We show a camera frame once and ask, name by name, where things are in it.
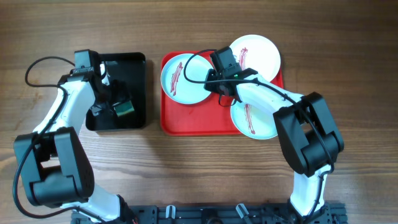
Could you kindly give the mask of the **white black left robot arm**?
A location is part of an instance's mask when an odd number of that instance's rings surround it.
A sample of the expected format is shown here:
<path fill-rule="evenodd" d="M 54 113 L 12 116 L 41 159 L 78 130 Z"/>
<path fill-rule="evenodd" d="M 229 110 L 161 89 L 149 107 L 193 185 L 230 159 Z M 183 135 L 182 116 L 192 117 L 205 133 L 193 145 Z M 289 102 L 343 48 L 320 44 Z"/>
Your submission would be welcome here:
<path fill-rule="evenodd" d="M 96 223 L 136 223 L 124 199 L 95 184 L 92 166 L 78 134 L 89 109 L 107 95 L 104 60 L 73 63 L 54 86 L 58 95 L 30 134 L 16 137 L 17 169 L 12 196 L 16 208 L 34 219 L 73 210 Z"/>

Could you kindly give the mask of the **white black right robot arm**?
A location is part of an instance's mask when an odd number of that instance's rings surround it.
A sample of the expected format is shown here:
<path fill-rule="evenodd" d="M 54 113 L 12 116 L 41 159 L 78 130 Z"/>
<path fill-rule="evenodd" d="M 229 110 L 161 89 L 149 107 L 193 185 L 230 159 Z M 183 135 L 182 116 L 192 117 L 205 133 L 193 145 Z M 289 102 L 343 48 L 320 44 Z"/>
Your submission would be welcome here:
<path fill-rule="evenodd" d="M 301 95 L 265 81 L 255 70 L 209 69 L 204 88 L 251 105 L 270 117 L 288 165 L 294 189 L 288 201 L 293 222 L 309 223 L 323 214 L 326 178 L 333 173 L 343 137 L 325 99 Z"/>

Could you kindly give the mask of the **green yellow sponge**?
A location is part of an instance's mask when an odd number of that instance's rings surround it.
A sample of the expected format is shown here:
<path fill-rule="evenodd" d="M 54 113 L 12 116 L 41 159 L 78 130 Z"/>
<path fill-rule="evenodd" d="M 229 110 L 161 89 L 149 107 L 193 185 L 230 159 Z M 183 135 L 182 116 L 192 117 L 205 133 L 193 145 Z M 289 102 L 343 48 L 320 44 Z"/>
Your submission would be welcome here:
<path fill-rule="evenodd" d="M 118 117 L 135 112 L 130 100 L 115 103 L 113 105 L 113 109 Z"/>

